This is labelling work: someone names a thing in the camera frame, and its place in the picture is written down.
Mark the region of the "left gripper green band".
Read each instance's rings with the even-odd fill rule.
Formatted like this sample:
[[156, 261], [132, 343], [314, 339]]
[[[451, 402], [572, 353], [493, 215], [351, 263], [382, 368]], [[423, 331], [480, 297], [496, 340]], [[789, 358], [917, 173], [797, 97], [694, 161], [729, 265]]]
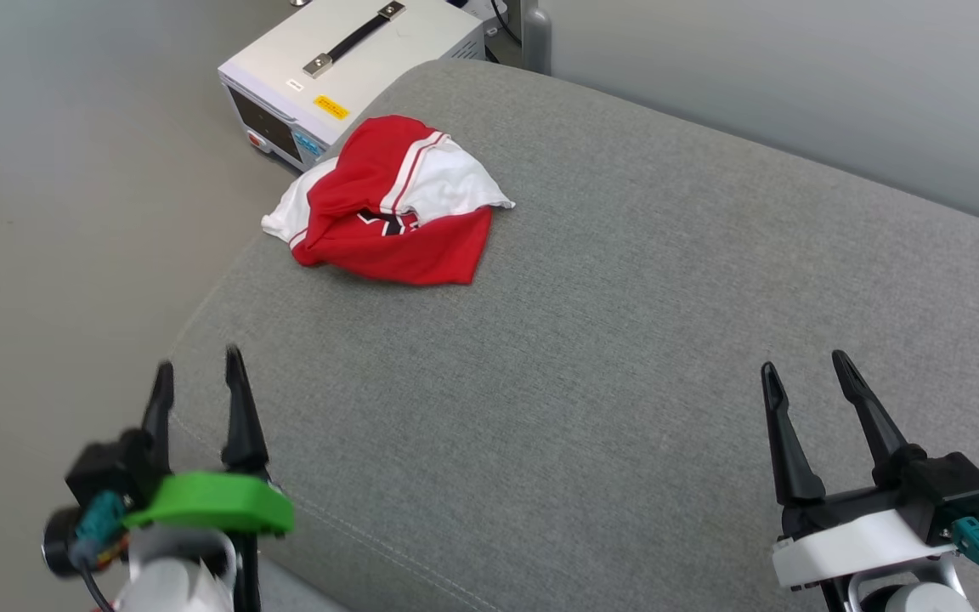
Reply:
[[[124, 516], [125, 528], [161, 524], [274, 537], [295, 530], [291, 500], [268, 480], [252, 476], [268, 475], [269, 451], [237, 346], [226, 348], [225, 382], [229, 389], [229, 429], [221, 460], [228, 473], [195, 470], [163, 478], [147, 507]], [[160, 475], [171, 473], [168, 416], [174, 400], [173, 364], [163, 360], [156, 368], [141, 422], [148, 462]]]

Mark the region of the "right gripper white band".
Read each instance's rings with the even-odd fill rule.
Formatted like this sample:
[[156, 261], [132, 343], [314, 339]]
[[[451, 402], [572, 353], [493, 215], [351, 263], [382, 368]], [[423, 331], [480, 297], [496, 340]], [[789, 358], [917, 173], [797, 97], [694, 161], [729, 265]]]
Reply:
[[[873, 481], [897, 487], [909, 442], [846, 352], [831, 353], [840, 391], [855, 408], [873, 457]], [[897, 489], [862, 488], [826, 496], [789, 417], [776, 366], [761, 366], [774, 495], [782, 508], [772, 566], [781, 587], [805, 587], [868, 570], [954, 553], [945, 540], [930, 547], [897, 510]]]

